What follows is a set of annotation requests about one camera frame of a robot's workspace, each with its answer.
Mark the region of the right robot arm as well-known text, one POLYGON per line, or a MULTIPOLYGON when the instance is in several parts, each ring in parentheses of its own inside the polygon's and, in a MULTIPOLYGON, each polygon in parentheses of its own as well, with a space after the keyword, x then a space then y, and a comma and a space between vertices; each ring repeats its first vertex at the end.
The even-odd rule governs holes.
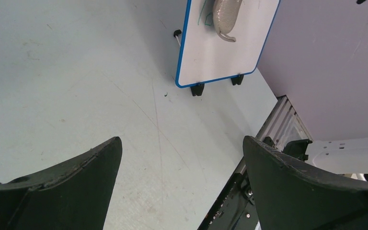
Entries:
POLYGON ((283 153, 331 173, 368 181, 368 138, 294 140, 284 147, 283 153))

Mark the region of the grey eraser sponge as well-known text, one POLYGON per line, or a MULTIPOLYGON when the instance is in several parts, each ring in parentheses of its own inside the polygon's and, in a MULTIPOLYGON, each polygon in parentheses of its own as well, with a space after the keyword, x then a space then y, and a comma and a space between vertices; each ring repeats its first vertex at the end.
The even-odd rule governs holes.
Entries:
POLYGON ((213 4, 212 18, 217 35, 224 41, 236 42, 236 38, 229 36, 233 30, 242 0, 216 0, 213 4))

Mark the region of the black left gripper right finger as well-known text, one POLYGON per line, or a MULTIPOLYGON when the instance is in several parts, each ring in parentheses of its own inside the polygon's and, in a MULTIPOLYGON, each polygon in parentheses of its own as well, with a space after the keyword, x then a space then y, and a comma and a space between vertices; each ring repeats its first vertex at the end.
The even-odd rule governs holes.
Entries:
POLYGON ((243 154, 264 230, 368 230, 368 182, 327 172, 245 136, 243 154))

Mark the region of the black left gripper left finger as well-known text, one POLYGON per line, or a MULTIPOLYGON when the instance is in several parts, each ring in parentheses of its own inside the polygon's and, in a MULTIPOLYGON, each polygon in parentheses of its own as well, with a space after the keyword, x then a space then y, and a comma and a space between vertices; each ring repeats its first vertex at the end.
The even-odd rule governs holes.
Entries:
POLYGON ((113 137, 47 169, 0 183, 0 230, 101 230, 122 158, 113 137))

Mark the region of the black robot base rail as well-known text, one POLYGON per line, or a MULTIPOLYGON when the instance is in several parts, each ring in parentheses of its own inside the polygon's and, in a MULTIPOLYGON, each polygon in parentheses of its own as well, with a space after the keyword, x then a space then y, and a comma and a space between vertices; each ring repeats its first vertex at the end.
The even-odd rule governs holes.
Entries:
POLYGON ((199 230, 259 230, 248 174, 235 173, 198 227, 199 230))

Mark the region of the blue framed small whiteboard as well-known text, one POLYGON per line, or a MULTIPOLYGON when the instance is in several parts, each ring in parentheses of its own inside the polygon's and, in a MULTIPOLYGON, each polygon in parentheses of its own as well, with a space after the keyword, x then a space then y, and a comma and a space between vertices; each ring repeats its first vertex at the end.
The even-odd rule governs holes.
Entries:
POLYGON ((175 83, 189 87, 200 96, 206 83, 231 79, 241 84, 253 73, 269 35, 280 0, 243 0, 229 36, 236 42, 222 40, 216 33, 212 10, 215 0, 189 0, 184 24, 174 36, 180 47, 175 83))

